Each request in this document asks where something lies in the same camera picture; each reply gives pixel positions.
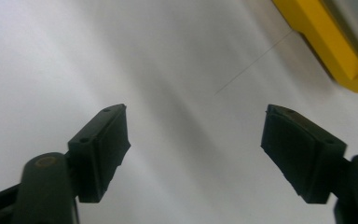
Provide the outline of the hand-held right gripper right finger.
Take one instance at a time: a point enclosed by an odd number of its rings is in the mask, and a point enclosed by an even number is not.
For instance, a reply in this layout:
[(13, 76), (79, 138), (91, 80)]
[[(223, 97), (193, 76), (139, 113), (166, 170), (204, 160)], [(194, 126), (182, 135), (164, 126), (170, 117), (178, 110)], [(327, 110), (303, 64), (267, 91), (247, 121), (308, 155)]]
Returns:
[(261, 147), (306, 203), (326, 203), (348, 166), (344, 142), (280, 105), (267, 108)]

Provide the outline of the yellow black organizer cabinet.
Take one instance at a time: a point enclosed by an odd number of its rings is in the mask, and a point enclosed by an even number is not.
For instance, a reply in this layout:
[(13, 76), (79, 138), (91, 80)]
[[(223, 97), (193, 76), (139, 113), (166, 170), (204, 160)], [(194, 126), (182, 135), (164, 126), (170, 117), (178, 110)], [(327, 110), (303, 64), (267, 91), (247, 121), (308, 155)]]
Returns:
[(358, 92), (358, 56), (322, 0), (272, 0), (290, 27), (309, 42), (326, 71)]

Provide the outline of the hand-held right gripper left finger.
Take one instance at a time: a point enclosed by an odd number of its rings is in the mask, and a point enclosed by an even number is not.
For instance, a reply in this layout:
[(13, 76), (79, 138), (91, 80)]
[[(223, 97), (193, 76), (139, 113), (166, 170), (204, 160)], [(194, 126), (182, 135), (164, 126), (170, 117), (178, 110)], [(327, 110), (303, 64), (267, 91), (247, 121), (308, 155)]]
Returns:
[(102, 109), (68, 142), (82, 203), (101, 201), (131, 147), (126, 109), (124, 104)]

